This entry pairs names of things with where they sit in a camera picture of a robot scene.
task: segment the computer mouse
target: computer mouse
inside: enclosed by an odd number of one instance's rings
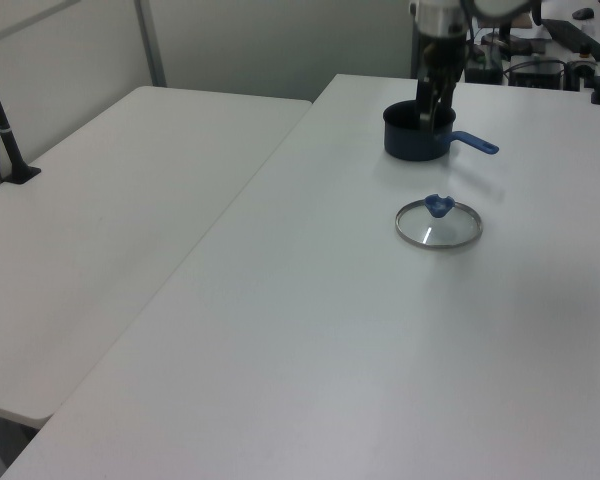
[[[589,20],[593,18],[593,8],[581,8],[571,15],[574,20]]]

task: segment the white table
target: white table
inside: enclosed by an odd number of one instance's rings
[[[44,424],[309,105],[140,88],[0,186],[0,416]]]
[[[336,77],[5,480],[600,479],[600,108],[459,85],[500,153],[414,164],[415,88]],[[398,237],[436,192],[477,244]]]

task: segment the pot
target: pot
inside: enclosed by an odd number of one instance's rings
[[[433,131],[419,129],[420,119],[415,100],[396,103],[384,111],[384,149],[401,160],[424,162],[440,158],[449,151],[452,141],[459,140],[481,152],[494,155],[495,145],[467,132],[453,132],[456,112],[438,106]]]

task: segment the black electronic device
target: black electronic device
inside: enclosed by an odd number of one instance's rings
[[[574,53],[578,53],[580,47],[588,43],[591,45],[591,55],[600,62],[600,44],[573,23],[565,20],[543,19],[542,24],[551,34],[551,38]]]
[[[500,49],[492,45],[476,45],[464,69],[465,82],[500,85],[502,77]]]
[[[595,16],[593,8],[581,8],[571,14],[574,20],[589,20]]]
[[[515,57],[509,67],[513,87],[560,90],[562,65],[552,57]]]

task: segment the keyboard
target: keyboard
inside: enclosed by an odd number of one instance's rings
[[[565,20],[543,19],[542,24],[551,34],[551,38],[574,53],[580,52],[583,43],[588,43],[591,45],[591,55],[600,62],[600,44],[573,23]]]

